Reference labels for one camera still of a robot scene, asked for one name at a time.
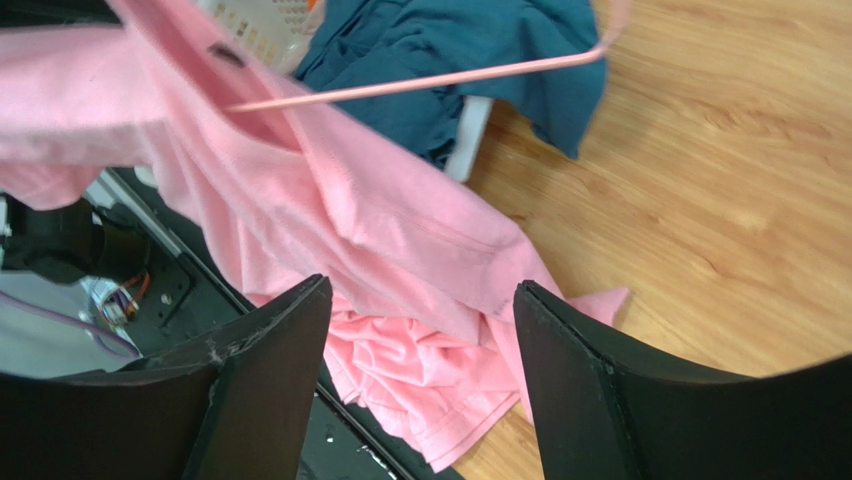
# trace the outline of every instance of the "pink hoodie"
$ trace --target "pink hoodie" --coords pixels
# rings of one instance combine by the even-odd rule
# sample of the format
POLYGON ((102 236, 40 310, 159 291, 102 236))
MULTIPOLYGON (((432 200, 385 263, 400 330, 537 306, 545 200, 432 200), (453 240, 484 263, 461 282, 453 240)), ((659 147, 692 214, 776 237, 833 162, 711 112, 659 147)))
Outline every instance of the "pink hoodie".
MULTIPOLYGON (((0 188, 66 205, 106 166, 150 165, 226 279, 260 305, 305 276, 334 287, 325 358, 435 470, 517 401, 518 282, 556 285, 511 220, 329 105, 223 113, 304 95, 184 0, 112 0, 125 28, 0 34, 0 188)), ((601 321, 626 295, 573 301, 601 321)))

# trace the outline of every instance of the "white plastic basket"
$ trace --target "white plastic basket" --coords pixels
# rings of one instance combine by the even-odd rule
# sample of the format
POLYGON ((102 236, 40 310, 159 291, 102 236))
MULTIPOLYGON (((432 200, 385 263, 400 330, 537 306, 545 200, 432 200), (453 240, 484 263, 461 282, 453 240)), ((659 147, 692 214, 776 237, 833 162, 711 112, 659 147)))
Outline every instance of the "white plastic basket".
MULTIPOLYGON (((278 73, 290 74, 304 57, 294 49, 307 52, 302 25, 308 20, 308 0, 200 0, 199 5, 233 32, 246 51, 278 73)), ((491 98, 465 98, 456 148, 444 168, 450 178, 458 182, 470 178, 493 105, 491 98)))

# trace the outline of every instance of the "wood grain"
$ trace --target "wood grain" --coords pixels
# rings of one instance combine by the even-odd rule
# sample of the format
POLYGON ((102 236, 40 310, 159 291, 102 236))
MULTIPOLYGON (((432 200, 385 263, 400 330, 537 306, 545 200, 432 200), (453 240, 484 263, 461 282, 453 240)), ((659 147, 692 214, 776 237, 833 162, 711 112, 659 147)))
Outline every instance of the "wood grain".
MULTIPOLYGON (((630 287, 651 345, 755 376, 852 351, 852 2, 633 11, 580 162, 501 104, 469 186, 566 295, 630 287)), ((456 468, 543 478, 519 408, 456 468)))

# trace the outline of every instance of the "teal cloth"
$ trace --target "teal cloth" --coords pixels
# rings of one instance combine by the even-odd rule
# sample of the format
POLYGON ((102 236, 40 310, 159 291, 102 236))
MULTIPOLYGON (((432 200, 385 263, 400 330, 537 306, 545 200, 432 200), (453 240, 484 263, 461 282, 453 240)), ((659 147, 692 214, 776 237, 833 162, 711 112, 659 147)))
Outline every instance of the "teal cloth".
MULTIPOLYGON (((586 0, 328 0, 295 76, 315 91, 582 53, 598 41, 586 0)), ((603 95, 604 61, 339 106, 441 168, 466 95, 503 99, 571 158, 603 95)))

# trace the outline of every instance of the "purple cable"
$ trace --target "purple cable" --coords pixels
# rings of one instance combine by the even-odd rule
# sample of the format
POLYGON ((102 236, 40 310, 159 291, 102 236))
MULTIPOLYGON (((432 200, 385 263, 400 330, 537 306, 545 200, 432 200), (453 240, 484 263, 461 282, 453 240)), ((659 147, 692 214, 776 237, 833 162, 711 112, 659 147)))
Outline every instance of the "purple cable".
POLYGON ((97 325, 92 325, 90 323, 86 323, 82 320, 78 320, 73 317, 69 317, 68 315, 63 315, 59 312, 54 312, 52 310, 48 310, 46 308, 39 307, 37 305, 33 305, 29 302, 25 302, 23 300, 19 300, 8 293, 0 290, 0 301, 3 301, 15 308, 19 308, 24 310, 25 312, 30 312, 35 315, 39 315, 44 318, 49 318, 51 320, 57 321, 59 323, 79 328, 81 330, 86 330, 91 333, 95 337, 95 343, 101 347, 101 349, 106 352, 109 356, 113 358, 119 358, 122 360, 135 360, 139 358, 139 352, 136 351, 136 347, 133 346, 132 343, 127 340, 121 338, 109 330, 103 329, 97 325), (105 342, 104 338, 108 338, 111 342, 118 344, 122 350, 126 350, 128 353, 119 353, 110 348, 105 342))

